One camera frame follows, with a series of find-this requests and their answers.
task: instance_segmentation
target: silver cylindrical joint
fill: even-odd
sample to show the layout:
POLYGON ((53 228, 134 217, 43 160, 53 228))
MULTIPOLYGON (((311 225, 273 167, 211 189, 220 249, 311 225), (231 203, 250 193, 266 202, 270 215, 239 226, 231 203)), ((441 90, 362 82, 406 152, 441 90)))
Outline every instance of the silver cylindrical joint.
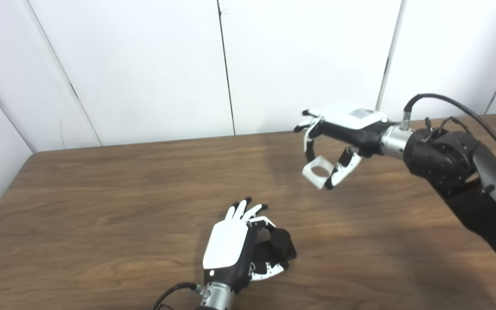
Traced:
POLYGON ((401 130, 409 130, 411 125, 411 112, 403 112, 403 119, 401 120, 401 130))
POLYGON ((380 138, 382 154, 403 159, 403 152, 414 130, 402 130, 398 125, 390 126, 380 138))
POLYGON ((201 306, 207 306, 217 310, 232 310, 235 292, 223 283, 209 282, 202 293, 201 306))

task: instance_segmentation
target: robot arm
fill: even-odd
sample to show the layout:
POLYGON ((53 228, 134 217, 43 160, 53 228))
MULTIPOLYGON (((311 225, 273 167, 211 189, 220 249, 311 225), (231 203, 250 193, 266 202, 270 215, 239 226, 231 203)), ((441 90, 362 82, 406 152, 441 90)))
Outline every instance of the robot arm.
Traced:
POLYGON ((411 130, 407 121, 400 126, 380 112, 346 103, 322 112, 311 109, 304 115, 313 116, 313 120, 301 123, 294 131, 307 128, 304 145, 309 164, 303 175, 318 188, 324 185, 332 189, 354 170, 361 157, 389 155, 401 159, 411 174, 431 184, 466 228, 484 238, 496 252, 496 156, 470 132, 431 126, 411 130), (315 157, 313 139, 319 135, 351 144, 335 165, 315 157), (313 174, 312 167, 322 167, 329 176, 313 174))

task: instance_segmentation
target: wood grain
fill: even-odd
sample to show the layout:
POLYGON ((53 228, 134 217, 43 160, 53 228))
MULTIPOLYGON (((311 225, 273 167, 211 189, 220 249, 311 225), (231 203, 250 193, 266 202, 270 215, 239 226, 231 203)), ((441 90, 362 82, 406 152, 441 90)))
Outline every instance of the wood grain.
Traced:
MULTIPOLYGON (((343 148, 316 143, 329 159, 343 148)), ((237 310, 496 309, 496 255, 401 161, 364 159, 332 191, 303 165, 291 132, 37 153, 0 201, 0 310, 146 310, 202 281, 213 224, 247 195, 269 204, 298 258, 250 284, 237 310)))

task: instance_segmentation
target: black cable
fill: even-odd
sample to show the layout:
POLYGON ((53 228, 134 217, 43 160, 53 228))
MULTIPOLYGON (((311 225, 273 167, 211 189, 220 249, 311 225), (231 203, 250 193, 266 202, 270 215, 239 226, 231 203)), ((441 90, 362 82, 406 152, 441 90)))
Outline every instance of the black cable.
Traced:
POLYGON ((160 310, 161 308, 168 308, 169 310, 175 310, 174 308, 171 308, 170 306, 168 306, 167 304, 160 304, 160 306, 158 307, 157 310, 160 310))
POLYGON ((472 135, 472 132, 470 131, 468 126, 466 126, 463 122, 461 122, 460 120, 458 120, 458 118, 456 118, 454 116, 449 116, 449 118, 446 118, 443 122, 441 122, 441 125, 439 126, 439 128, 437 130, 441 133, 441 131, 443 130, 443 127, 445 127, 445 124, 447 124, 449 121, 453 121, 453 123, 461 126, 464 129, 464 131, 466 131, 467 133, 472 135))
POLYGON ((422 98, 436 98, 439 100, 443 100, 445 102, 449 102, 450 104, 456 106, 457 108, 461 109, 464 113, 468 114, 471 118, 474 118, 474 120, 476 120, 476 122, 478 122, 478 124, 480 124, 496 142, 496 132, 494 132, 493 129, 489 125, 487 125, 487 123, 482 118, 480 118, 480 116, 478 116, 474 111, 470 110, 469 108, 467 108, 466 106, 464 106, 460 102, 457 102, 457 101, 455 101, 449 97, 438 95, 438 94, 418 94, 418 95, 414 96, 413 98, 411 98, 411 100, 409 100, 409 102, 407 102, 407 105, 405 106, 403 111, 411 113, 415 103, 422 98))
POLYGON ((160 296, 160 298, 158 298, 158 300, 156 300, 156 302, 154 303, 154 305, 152 306, 152 308, 150 308, 150 310, 157 310, 160 306, 160 304, 164 301, 164 298, 167 298, 167 296, 177 290, 180 290, 182 288, 190 288, 191 290, 196 290, 196 287, 198 285, 196 283, 192 283, 192 282, 181 282, 181 283, 178 283, 176 284, 175 286, 171 287, 169 290, 167 290, 165 293, 162 294, 162 296, 160 296))

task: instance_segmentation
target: cable connector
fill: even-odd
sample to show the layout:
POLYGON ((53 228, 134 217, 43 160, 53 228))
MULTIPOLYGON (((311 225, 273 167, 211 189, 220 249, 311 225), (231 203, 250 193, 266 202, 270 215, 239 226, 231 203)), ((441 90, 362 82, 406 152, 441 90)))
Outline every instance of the cable connector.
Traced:
POLYGON ((403 112, 403 119, 401 120, 401 130, 409 130, 411 125, 411 112, 403 112))
POLYGON ((193 290, 196 294, 202 295, 204 292, 204 287, 202 287, 200 284, 196 285, 196 288, 193 290))

